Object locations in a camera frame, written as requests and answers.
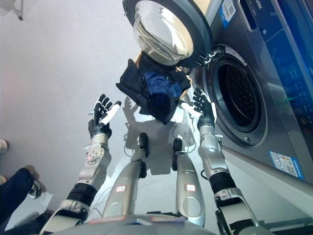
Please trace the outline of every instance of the dark cloth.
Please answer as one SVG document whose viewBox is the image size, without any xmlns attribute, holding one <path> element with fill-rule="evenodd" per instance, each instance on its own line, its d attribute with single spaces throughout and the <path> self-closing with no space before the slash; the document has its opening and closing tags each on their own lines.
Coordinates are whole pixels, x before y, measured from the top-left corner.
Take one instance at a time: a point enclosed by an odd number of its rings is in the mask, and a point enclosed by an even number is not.
<svg viewBox="0 0 313 235">
<path fill-rule="evenodd" d="M 176 71 L 176 66 L 159 64 L 143 53 L 138 68 L 133 60 L 128 60 L 116 86 L 141 107 L 140 114 L 152 115 L 167 124 L 190 82 L 184 72 Z"/>
<path fill-rule="evenodd" d="M 0 235 L 31 235 L 31 234 L 39 234 L 41 229 L 44 227 L 46 222 L 50 219 L 51 215 L 48 213 L 43 213 L 39 215 L 36 219 L 16 226 L 10 230 L 7 230 Z"/>
<path fill-rule="evenodd" d="M 24 201 L 33 184 L 34 178 L 31 173 L 22 168 L 0 185 L 0 224 Z"/>
</svg>

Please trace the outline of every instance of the robotic arm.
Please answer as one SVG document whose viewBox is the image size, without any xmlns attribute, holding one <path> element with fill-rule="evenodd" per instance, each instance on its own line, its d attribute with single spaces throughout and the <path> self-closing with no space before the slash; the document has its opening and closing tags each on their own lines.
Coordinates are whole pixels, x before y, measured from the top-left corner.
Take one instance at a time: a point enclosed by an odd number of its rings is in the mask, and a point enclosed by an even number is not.
<svg viewBox="0 0 313 235">
<path fill-rule="evenodd" d="M 197 125 L 200 131 L 199 155 L 214 192 L 220 233 L 243 235 L 250 230 L 254 232 L 252 234 L 272 234 L 258 227 L 258 220 L 242 192 L 236 187 L 222 153 L 222 136 L 215 133 L 212 105 L 199 88 L 194 92 L 194 101 L 195 111 L 202 113 Z"/>
<path fill-rule="evenodd" d="M 104 183 L 107 167 L 111 161 L 108 139 L 111 137 L 109 121 L 121 106 L 118 101 L 114 105 L 102 94 L 94 105 L 88 130 L 91 145 L 88 146 L 86 162 L 79 174 L 78 181 L 57 211 L 52 215 L 41 231 L 41 235 L 56 233 L 83 223 L 88 216 L 90 205 Z"/>
</svg>

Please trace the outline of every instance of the laundry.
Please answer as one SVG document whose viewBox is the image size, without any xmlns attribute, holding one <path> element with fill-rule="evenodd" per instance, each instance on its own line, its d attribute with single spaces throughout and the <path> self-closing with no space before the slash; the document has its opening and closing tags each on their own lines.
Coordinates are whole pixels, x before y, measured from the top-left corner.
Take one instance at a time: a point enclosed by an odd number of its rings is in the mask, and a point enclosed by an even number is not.
<svg viewBox="0 0 313 235">
<path fill-rule="evenodd" d="M 167 124 L 181 94 L 190 88 L 190 82 L 184 72 L 176 71 L 175 66 L 159 64 L 142 53 L 138 68 L 133 60 L 128 60 L 116 86 L 141 107 L 140 114 L 152 115 Z"/>
<path fill-rule="evenodd" d="M 182 90 L 179 83 L 177 82 L 171 85 L 169 78 L 164 75 L 159 75 L 156 72 L 150 71 L 144 74 L 144 78 L 147 82 L 149 95 L 155 97 L 152 98 L 152 102 L 155 105 L 164 105 L 168 94 L 170 94 L 172 98 L 181 96 Z"/>
</svg>

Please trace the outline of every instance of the blue sticker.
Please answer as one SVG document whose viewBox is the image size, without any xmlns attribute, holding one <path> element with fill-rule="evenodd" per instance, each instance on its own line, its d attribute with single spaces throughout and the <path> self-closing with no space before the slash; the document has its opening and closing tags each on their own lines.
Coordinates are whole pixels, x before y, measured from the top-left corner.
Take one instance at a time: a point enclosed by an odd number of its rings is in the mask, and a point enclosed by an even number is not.
<svg viewBox="0 0 313 235">
<path fill-rule="evenodd" d="M 277 169 L 293 175 L 301 180 L 305 180 L 297 158 L 288 157 L 272 151 L 269 153 Z"/>
<path fill-rule="evenodd" d="M 222 5 L 219 9 L 219 15 L 220 15 L 221 20 L 223 22 L 224 28 L 227 28 L 231 18 L 233 18 L 235 13 L 236 13 L 236 9 L 235 9 L 233 1 L 232 0 L 224 0 L 224 2 L 222 3 Z"/>
</svg>

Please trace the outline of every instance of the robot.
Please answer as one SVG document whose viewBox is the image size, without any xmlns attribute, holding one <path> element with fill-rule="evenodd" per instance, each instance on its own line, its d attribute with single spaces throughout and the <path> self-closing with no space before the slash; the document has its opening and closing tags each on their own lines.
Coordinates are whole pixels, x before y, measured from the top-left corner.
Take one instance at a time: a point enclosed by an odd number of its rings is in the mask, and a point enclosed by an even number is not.
<svg viewBox="0 0 313 235">
<path fill-rule="evenodd" d="M 217 206 L 216 219 L 222 235 L 270 235 L 262 228 L 242 192 L 236 187 L 222 153 L 222 136 L 215 133 L 211 103 L 200 89 L 194 92 L 194 111 L 200 114 L 199 155 Z M 198 175 L 182 141 L 173 143 L 172 169 L 177 171 L 176 213 L 150 212 L 135 215 L 138 180 L 147 176 L 144 159 L 149 156 L 148 137 L 139 136 L 139 150 L 116 179 L 104 208 L 103 217 L 84 223 L 97 191 L 106 179 L 110 163 L 108 140 L 112 134 L 109 122 L 121 106 L 101 95 L 94 105 L 89 122 L 91 145 L 78 181 L 57 211 L 41 230 L 41 235 L 212 235 L 204 227 L 205 207 Z"/>
</svg>

